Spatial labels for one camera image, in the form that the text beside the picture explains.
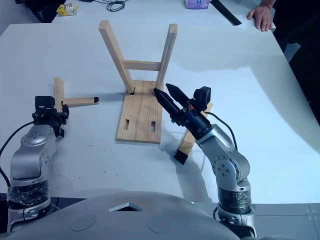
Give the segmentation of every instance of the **person's hand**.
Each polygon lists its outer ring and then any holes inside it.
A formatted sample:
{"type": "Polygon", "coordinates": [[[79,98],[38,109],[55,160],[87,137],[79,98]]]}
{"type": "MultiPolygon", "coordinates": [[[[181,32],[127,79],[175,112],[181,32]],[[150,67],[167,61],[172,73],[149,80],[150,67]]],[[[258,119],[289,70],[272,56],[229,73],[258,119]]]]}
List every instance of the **person's hand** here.
{"type": "Polygon", "coordinates": [[[257,29],[260,29],[261,32],[268,31],[272,29],[272,14],[271,8],[266,5],[259,5],[256,8],[252,9],[246,18],[248,20],[255,18],[255,26],[257,29]]]}

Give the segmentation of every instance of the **black mount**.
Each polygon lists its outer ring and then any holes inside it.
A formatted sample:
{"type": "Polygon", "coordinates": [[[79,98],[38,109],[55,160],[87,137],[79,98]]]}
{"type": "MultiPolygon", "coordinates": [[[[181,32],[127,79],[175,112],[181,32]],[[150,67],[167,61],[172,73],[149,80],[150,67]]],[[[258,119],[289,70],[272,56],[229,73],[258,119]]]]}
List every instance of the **black mount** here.
{"type": "Polygon", "coordinates": [[[170,114],[173,123],[185,126],[196,140],[201,139],[211,131],[209,120],[201,111],[207,109],[210,102],[211,88],[203,86],[196,89],[193,98],[188,98],[177,86],[166,84],[170,95],[176,100],[182,109],[174,103],[172,98],[164,91],[155,88],[154,95],[161,106],[170,114]]]}
{"type": "Polygon", "coordinates": [[[53,128],[56,137],[65,137],[65,131],[61,125],[67,123],[69,117],[68,106],[62,105],[62,112],[55,109],[55,99],[52,96],[36,96],[35,112],[32,114],[34,125],[49,125],[53,128]]]}

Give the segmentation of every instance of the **black strap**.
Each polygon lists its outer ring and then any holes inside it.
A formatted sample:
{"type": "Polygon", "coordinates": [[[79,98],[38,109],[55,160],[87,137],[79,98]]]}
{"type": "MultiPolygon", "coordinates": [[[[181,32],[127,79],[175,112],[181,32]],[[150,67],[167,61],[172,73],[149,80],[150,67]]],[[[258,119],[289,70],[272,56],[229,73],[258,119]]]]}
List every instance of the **black strap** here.
{"type": "Polygon", "coordinates": [[[238,26],[242,24],[238,18],[235,17],[219,0],[212,0],[211,4],[225,16],[233,25],[238,26]]]}

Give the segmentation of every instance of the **wooden plank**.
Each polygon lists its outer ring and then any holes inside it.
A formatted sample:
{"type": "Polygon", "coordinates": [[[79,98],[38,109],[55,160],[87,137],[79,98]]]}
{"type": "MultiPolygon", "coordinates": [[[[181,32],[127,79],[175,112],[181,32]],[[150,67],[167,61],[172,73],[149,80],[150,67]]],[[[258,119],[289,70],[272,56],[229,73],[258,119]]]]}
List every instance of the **wooden plank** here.
{"type": "Polygon", "coordinates": [[[171,53],[172,53],[172,50],[174,48],[174,44],[176,41],[177,33],[178,33],[178,25],[177,24],[170,24],[169,29],[168,29],[168,33],[166,35],[163,53],[162,53],[161,68],[160,68],[160,71],[158,72],[158,76],[156,78],[155,87],[157,89],[163,90],[162,86],[164,83],[164,78],[165,78],[165,74],[166,74],[166,71],[168,68],[171,53]]]}
{"type": "Polygon", "coordinates": [[[161,62],[159,61],[123,60],[122,63],[125,69],[159,71],[161,67],[161,62]]]}
{"type": "Polygon", "coordinates": [[[54,100],[55,106],[54,108],[58,113],[62,112],[62,103],[65,99],[65,83],[60,77],[54,78],[54,100]]]}
{"type": "Polygon", "coordinates": [[[63,100],[63,104],[67,104],[68,107],[96,105],[99,104],[99,97],[66,98],[63,100]]]}
{"type": "MultiPolygon", "coordinates": [[[[212,109],[213,104],[211,102],[208,103],[206,112],[210,112],[212,109]]],[[[201,112],[206,118],[208,117],[207,114],[204,112],[201,112]]],[[[182,164],[184,164],[196,142],[196,139],[194,136],[189,132],[188,130],[186,131],[182,141],[180,142],[180,145],[177,149],[177,152],[175,154],[175,158],[182,164]]]]}
{"type": "Polygon", "coordinates": [[[114,61],[116,68],[121,76],[121,79],[126,87],[126,91],[131,94],[135,91],[135,87],[133,85],[133,80],[131,75],[127,69],[125,69],[122,61],[124,57],[120,51],[117,39],[115,34],[111,28],[109,21],[102,20],[99,25],[99,32],[104,40],[106,47],[109,50],[109,53],[114,61]]]}
{"type": "Polygon", "coordinates": [[[155,81],[134,80],[134,95],[125,94],[116,140],[160,144],[162,107],[155,81]]]}

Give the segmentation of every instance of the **yellow package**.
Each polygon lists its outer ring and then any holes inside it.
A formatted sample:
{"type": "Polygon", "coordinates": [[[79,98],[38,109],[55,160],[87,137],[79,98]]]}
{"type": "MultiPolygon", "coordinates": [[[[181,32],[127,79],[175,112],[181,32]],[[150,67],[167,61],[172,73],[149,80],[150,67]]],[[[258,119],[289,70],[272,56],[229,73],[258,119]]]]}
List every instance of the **yellow package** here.
{"type": "Polygon", "coordinates": [[[75,3],[61,4],[56,12],[62,16],[76,15],[78,11],[78,5],[75,3]]]}

